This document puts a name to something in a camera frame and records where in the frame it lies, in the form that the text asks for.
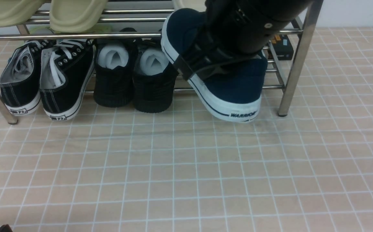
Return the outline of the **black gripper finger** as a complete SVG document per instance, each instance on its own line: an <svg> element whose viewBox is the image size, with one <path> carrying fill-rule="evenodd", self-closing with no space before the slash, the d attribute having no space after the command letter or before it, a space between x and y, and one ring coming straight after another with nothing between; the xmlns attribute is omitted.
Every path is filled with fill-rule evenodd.
<svg viewBox="0 0 373 232"><path fill-rule="evenodd" d="M186 37L182 42L173 43L173 50L178 54L173 58L173 65L185 80L190 80L194 75L205 80L217 68L246 61L258 54L227 48L208 35Z"/></svg>

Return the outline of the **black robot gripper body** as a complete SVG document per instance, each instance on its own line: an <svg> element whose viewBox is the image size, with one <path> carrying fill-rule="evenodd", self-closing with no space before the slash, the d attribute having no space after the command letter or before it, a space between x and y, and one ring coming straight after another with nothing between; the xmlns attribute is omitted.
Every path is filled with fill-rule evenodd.
<svg viewBox="0 0 373 232"><path fill-rule="evenodd" d="M311 0L207 0L208 51L250 55L312 4Z"/></svg>

